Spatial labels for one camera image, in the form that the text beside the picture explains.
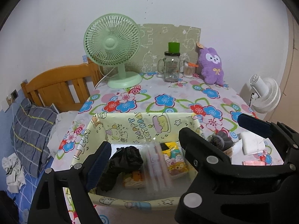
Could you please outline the grey plaid pillow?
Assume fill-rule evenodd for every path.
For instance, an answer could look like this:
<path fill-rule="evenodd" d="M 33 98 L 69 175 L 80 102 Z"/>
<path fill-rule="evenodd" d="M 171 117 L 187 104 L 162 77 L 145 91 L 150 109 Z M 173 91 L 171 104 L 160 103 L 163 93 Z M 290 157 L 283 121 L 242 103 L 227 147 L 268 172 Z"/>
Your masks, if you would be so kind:
<path fill-rule="evenodd" d="M 25 98 L 13 119 L 12 146 L 27 173 L 38 178 L 51 156 L 47 147 L 58 111 L 54 105 L 41 107 Z"/>

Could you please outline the white standing fan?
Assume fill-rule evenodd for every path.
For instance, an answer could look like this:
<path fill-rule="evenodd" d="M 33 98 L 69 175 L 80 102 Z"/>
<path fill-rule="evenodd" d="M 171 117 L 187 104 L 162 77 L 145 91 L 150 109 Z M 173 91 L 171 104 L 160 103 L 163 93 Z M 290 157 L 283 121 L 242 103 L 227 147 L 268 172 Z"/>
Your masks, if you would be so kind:
<path fill-rule="evenodd" d="M 261 78 L 259 75 L 254 74 L 249 83 L 255 94 L 257 94 L 252 104 L 254 111 L 259 114 L 267 114 L 277 107 L 281 98 L 281 91 L 273 78 Z"/>

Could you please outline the green cylindrical cap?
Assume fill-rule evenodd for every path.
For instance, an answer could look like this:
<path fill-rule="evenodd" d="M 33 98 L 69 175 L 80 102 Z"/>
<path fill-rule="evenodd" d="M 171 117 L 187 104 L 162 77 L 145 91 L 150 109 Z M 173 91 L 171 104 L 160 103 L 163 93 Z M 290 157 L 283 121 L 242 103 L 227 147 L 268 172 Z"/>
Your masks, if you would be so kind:
<path fill-rule="evenodd" d="M 180 53 L 180 43 L 178 42 L 169 42 L 168 43 L 168 52 L 171 54 Z"/>

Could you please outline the green patterned cardboard panel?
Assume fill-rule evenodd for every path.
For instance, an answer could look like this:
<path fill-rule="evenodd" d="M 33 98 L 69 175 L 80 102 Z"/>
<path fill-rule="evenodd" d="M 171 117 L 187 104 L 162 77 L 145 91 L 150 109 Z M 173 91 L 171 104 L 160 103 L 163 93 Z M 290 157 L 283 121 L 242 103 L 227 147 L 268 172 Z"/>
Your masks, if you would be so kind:
<path fill-rule="evenodd" d="M 197 43 L 201 29 L 172 24 L 140 24 L 140 48 L 127 68 L 136 72 L 156 72 L 158 61 L 168 50 L 168 43 L 180 44 L 180 58 L 192 63 L 198 60 Z"/>

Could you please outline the small pink packet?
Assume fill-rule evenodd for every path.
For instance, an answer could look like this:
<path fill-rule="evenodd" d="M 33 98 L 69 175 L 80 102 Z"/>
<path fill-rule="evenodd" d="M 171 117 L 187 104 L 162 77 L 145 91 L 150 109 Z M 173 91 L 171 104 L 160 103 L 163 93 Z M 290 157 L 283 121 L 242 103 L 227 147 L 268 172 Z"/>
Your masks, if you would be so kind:
<path fill-rule="evenodd" d="M 263 161 L 243 161 L 243 166 L 265 166 L 265 163 Z"/>

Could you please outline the clear plastic pink package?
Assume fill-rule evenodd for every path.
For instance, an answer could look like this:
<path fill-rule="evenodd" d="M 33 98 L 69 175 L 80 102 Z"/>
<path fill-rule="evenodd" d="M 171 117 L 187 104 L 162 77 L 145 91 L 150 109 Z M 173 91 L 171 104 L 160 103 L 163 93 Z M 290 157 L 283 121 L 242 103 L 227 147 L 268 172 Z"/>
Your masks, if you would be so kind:
<path fill-rule="evenodd" d="M 147 192 L 150 195 L 169 192 L 173 184 L 160 143 L 155 141 L 146 143 L 141 149 L 141 156 Z"/>

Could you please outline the cotton swab jar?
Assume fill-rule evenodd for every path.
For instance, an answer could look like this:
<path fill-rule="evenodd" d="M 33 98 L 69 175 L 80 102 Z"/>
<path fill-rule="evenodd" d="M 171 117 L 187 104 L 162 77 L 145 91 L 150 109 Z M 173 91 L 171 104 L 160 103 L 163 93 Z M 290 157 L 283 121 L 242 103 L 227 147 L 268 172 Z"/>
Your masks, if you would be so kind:
<path fill-rule="evenodd" d="M 196 73 L 197 68 L 198 64 L 194 64 L 184 60 L 183 76 L 186 78 L 192 78 L 193 75 Z"/>

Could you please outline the yellow birthday storage box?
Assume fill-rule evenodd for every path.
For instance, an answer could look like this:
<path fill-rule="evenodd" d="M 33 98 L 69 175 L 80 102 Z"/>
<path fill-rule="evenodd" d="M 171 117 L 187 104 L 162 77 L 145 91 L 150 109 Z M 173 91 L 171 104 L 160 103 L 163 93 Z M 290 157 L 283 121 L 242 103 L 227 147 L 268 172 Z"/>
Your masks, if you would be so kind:
<path fill-rule="evenodd" d="M 151 141 L 160 144 L 176 142 L 182 153 L 178 133 L 184 127 L 203 135 L 202 126 L 194 113 L 97 113 L 92 117 L 77 146 L 72 164 L 83 163 L 104 141 L 112 145 L 112 153 L 116 152 L 117 147 L 126 146 L 137 147 L 141 153 L 142 147 Z M 180 196 L 197 174 L 187 160 L 185 163 L 187 174 L 180 178 L 171 178 L 173 187 L 167 193 L 150 195 L 146 184 L 140 189 L 126 189 L 117 184 L 107 193 L 91 191 L 89 197 L 94 204 L 115 208 L 176 209 Z"/>

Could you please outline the white towel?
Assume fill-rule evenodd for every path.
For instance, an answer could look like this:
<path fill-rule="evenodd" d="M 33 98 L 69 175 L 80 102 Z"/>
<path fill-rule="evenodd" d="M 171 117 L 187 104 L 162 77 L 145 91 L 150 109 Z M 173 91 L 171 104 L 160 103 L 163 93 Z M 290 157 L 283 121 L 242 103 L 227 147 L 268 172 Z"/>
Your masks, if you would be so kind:
<path fill-rule="evenodd" d="M 239 139 L 232 147 L 233 156 L 241 152 L 241 150 L 244 155 L 253 155 L 261 153 L 266 148 L 265 139 L 250 131 L 241 132 Z"/>

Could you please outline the wooden bed headboard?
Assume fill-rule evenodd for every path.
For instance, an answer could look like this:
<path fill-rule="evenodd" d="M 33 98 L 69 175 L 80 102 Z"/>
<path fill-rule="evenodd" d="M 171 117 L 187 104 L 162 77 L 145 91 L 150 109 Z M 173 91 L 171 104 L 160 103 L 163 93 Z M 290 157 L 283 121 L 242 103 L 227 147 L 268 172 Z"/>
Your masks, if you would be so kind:
<path fill-rule="evenodd" d="M 26 98 L 37 106 L 54 104 L 60 112 L 78 111 L 90 92 L 86 78 L 96 85 L 103 76 L 100 67 L 88 59 L 87 63 L 68 65 L 45 71 L 30 82 L 21 84 Z"/>

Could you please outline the glass mason jar mug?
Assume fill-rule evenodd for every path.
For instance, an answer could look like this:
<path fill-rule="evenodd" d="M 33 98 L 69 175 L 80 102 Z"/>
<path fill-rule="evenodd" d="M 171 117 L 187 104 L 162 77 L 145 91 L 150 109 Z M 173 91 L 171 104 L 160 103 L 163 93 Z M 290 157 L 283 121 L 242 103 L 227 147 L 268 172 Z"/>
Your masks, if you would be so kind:
<path fill-rule="evenodd" d="M 167 83 L 176 83 L 180 74 L 180 53 L 164 52 L 164 58 L 158 61 L 158 74 Z"/>

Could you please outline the black plastic bag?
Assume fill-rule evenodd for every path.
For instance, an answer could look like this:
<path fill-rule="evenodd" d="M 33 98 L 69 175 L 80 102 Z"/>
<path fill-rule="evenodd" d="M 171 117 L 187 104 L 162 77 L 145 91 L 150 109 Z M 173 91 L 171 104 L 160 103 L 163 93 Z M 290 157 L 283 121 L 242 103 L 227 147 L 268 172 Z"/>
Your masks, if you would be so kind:
<path fill-rule="evenodd" d="M 143 165 L 143 159 L 138 148 L 134 146 L 117 148 L 115 154 L 109 159 L 98 184 L 97 192 L 108 192 L 113 189 L 121 173 L 132 173 Z"/>

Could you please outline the wall power socket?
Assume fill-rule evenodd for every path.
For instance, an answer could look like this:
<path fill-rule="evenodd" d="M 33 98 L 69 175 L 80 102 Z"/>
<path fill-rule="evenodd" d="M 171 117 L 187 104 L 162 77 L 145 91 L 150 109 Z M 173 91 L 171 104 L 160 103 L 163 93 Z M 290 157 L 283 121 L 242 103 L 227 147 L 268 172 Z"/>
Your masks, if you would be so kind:
<path fill-rule="evenodd" d="M 15 101 L 18 98 L 18 92 L 16 90 L 14 90 L 11 93 L 11 98 L 12 98 L 13 101 Z"/>

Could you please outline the crumpled white cloth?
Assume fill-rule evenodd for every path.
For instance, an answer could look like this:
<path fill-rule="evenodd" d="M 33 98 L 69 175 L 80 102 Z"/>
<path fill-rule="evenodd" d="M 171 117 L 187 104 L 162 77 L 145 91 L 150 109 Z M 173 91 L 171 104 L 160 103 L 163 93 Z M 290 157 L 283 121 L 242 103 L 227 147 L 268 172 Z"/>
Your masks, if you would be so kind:
<path fill-rule="evenodd" d="M 21 187 L 26 185 L 24 167 L 16 153 L 3 157 L 1 165 L 6 173 L 7 190 L 12 194 L 19 193 Z"/>

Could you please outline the green desk fan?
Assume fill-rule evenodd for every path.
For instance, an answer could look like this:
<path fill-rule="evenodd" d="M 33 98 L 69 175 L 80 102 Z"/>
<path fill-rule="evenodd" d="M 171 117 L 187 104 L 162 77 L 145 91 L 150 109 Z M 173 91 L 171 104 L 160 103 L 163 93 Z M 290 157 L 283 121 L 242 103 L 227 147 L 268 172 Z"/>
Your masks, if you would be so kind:
<path fill-rule="evenodd" d="M 89 25 L 84 35 L 84 49 L 93 63 L 118 69 L 107 81 L 110 88 L 130 88 L 142 81 L 139 73 L 125 69 L 125 63 L 138 52 L 140 41 L 135 21 L 122 14 L 109 13 Z"/>

